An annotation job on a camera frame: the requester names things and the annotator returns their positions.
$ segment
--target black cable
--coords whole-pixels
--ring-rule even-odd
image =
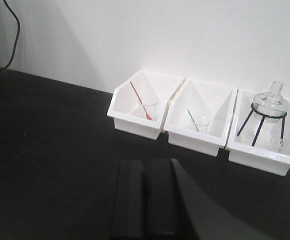
[[[7,65],[3,68],[0,69],[0,72],[6,70],[12,63],[13,59],[14,59],[14,55],[15,55],[15,51],[16,51],[16,46],[17,46],[17,42],[19,40],[19,36],[20,36],[20,31],[21,31],[21,24],[20,24],[20,20],[19,18],[16,16],[16,14],[13,12],[13,10],[10,8],[10,6],[8,5],[8,3],[6,2],[6,0],[3,0],[4,4],[6,5],[6,7],[8,8],[8,10],[10,11],[10,13],[14,16],[14,18],[17,21],[17,34],[16,34],[16,38],[15,38],[15,42],[14,42],[14,47],[13,47],[13,52],[11,54],[10,60],[7,63]]]

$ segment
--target tripod leg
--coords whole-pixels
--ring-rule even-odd
[[[285,128],[285,117],[283,117],[283,119],[281,120],[280,143],[283,142],[284,128]]]
[[[265,117],[263,116],[263,117],[261,118],[261,120],[260,120],[260,123],[259,123],[258,129],[257,129],[256,135],[255,135],[255,137],[254,137],[253,143],[251,144],[252,147],[254,147],[254,145],[255,145],[255,143],[256,143],[256,140],[257,140],[257,138],[258,138],[258,136],[259,136],[259,134],[260,134],[261,128],[262,128],[263,123],[264,123],[264,119],[265,119]]]
[[[253,113],[253,110],[250,110],[250,113],[248,114],[247,118],[245,119],[243,125],[241,126],[240,130],[237,133],[237,136],[239,136],[241,134],[241,131],[243,130],[243,128],[245,127],[247,121],[250,119],[251,115]]]

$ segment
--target red stirring rod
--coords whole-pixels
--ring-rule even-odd
[[[142,102],[142,99],[140,98],[140,95],[137,93],[136,88],[134,87],[133,83],[131,81],[129,83],[130,83],[131,87],[133,88],[134,92],[136,93],[136,95],[138,97],[138,100],[139,100],[140,104],[142,105],[142,107],[143,107],[143,109],[144,109],[144,111],[146,113],[146,118],[148,120],[152,120],[153,121],[153,119],[151,118],[151,116],[147,113],[146,108],[145,108],[145,106],[144,106],[144,104]]]

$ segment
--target black countertop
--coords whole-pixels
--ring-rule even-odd
[[[118,131],[112,95],[16,71],[0,74],[0,240],[108,239],[117,159],[175,158],[224,210],[290,240],[285,177]]]

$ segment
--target white plastic bin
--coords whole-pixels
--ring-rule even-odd
[[[290,168],[290,145],[279,151],[282,120],[276,123],[263,123],[255,146],[252,142],[259,126],[260,120],[253,115],[244,129],[237,136],[243,122],[251,111],[251,103],[257,92],[240,89],[233,116],[227,149],[229,161],[263,170],[269,173],[285,176]],[[290,136],[290,104],[285,118],[284,139]]]
[[[188,79],[170,103],[164,126],[168,142],[217,156],[219,148],[226,145],[236,95],[235,87]],[[195,122],[203,117],[208,126],[197,131],[188,110]]]
[[[169,100],[181,85],[183,78],[139,70],[130,79],[117,87],[113,93],[107,115],[114,118],[115,128],[128,133],[156,140],[163,129]],[[155,99],[153,120],[141,113],[139,96]]]

